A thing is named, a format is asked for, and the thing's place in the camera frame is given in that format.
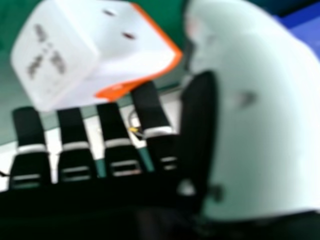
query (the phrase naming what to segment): orange stripe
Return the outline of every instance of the orange stripe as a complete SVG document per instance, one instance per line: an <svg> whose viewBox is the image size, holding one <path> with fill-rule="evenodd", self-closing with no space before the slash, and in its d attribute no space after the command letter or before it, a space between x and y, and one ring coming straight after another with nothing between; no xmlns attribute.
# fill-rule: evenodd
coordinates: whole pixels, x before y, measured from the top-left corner
<svg viewBox="0 0 320 240"><path fill-rule="evenodd" d="M109 101L116 101L117 99L123 97L125 94L135 89L139 85L152 81L153 79L159 78L162 75L170 72L174 69L180 62L183 53L177 47L177 45L168 37L168 35L156 24L156 22L136 3L131 3L133 8L141 14L141 16L153 27L153 29L162 37L162 39L168 44L168 46L173 50L175 56L172 62L160 72L151 74L146 77L132 79L126 82L117 83L115 85L104 88L99 91L95 96L100 99L108 99Z"/></svg>

